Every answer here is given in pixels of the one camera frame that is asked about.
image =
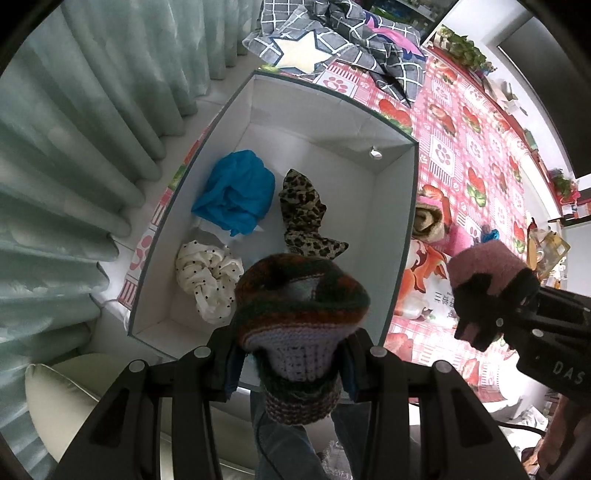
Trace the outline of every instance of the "person's leg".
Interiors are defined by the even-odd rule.
[[[327,480],[304,427],[271,420],[264,396],[253,391],[251,420],[259,454],[256,480]]]
[[[361,478],[371,403],[339,403],[330,414],[336,436],[345,450],[354,480]]]
[[[358,404],[340,403],[330,414],[335,424],[336,436],[349,460],[353,480],[361,479],[370,415],[371,403],[369,402]],[[418,427],[415,429],[415,434],[419,434],[417,429]],[[411,432],[409,441],[410,468],[408,478],[409,480],[418,480],[421,472],[421,444],[414,440],[413,432]]]

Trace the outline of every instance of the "white star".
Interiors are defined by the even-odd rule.
[[[314,73],[316,64],[332,57],[330,53],[316,48],[316,33],[310,31],[299,40],[276,38],[283,55],[275,64],[278,69],[296,68],[304,73]]]

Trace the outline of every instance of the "potted plant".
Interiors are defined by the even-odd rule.
[[[492,63],[487,61],[480,49],[474,45],[474,42],[468,40],[467,35],[461,37],[453,30],[442,26],[435,34],[433,44],[442,50],[447,50],[452,60],[458,65],[462,65],[482,76],[496,70]]]
[[[561,205],[576,203],[577,199],[581,196],[577,182],[566,178],[560,168],[550,170],[548,174],[554,186],[554,193],[556,194],[556,198],[558,198],[558,202]]]

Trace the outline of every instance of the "white cardboard box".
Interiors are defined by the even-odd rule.
[[[373,147],[381,160],[370,158]],[[349,243],[335,263],[368,291],[371,306],[362,326],[383,344],[410,242],[418,144],[348,97],[264,72],[255,72],[222,109],[181,179],[142,269],[129,334],[174,358],[207,343],[215,327],[177,285],[174,261],[180,246],[193,239],[221,245],[195,230],[191,206],[216,162],[240,150],[254,151],[275,174],[275,195],[259,223],[262,231],[232,242],[232,254],[246,270],[267,255],[287,252],[277,194],[288,170],[298,170],[327,206],[320,233]],[[249,359],[241,383],[258,384]]]

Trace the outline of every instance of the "white polka dot cloth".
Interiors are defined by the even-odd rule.
[[[195,297],[203,320],[214,325],[233,312],[234,289],[243,273],[242,260],[232,258],[227,247],[193,241],[178,251],[177,282]]]

